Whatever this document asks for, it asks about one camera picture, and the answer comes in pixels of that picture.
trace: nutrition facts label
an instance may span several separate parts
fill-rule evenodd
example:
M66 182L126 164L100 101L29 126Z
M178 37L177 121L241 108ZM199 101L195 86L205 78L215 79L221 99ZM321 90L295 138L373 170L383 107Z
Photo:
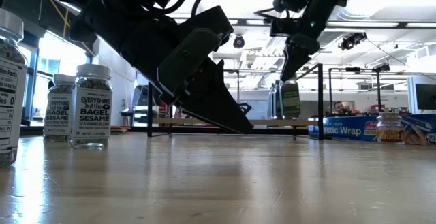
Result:
M22 67L0 62L0 145L10 143L20 69Z

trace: blue box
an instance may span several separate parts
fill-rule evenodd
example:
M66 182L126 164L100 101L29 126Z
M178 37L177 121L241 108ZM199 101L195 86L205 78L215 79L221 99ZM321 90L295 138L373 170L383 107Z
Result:
M406 144L436 145L436 114L401 115ZM351 140L377 141L376 116L324 118L324 136ZM318 126L309 126L309 136L318 137Z

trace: person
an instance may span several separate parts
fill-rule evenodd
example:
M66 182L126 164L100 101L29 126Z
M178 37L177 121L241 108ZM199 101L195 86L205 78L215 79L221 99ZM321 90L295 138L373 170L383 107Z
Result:
M334 110L336 114L345 114L347 113L347 108L345 108L342 104L342 102L337 101L334 103Z

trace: wooden table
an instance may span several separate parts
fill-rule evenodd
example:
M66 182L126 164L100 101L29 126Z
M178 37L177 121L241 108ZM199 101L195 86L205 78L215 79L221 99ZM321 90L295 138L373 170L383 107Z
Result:
M436 150L289 137L22 139L0 223L436 223Z

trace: jar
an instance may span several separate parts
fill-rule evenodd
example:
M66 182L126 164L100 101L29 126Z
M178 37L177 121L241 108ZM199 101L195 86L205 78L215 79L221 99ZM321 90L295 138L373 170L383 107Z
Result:
M402 143L404 128L398 112L380 112L377 117L377 141Z
M17 46L22 39L22 20L0 9L0 166L15 162L20 139L27 75L27 60Z
M44 119L45 142L68 142L71 133L72 91L76 77L55 74L54 86L48 90Z
M301 108L298 83L293 80L282 82L280 90L283 102L283 119L300 118Z
M107 146L112 111L112 70L102 65L77 66L73 87L72 134L74 148Z

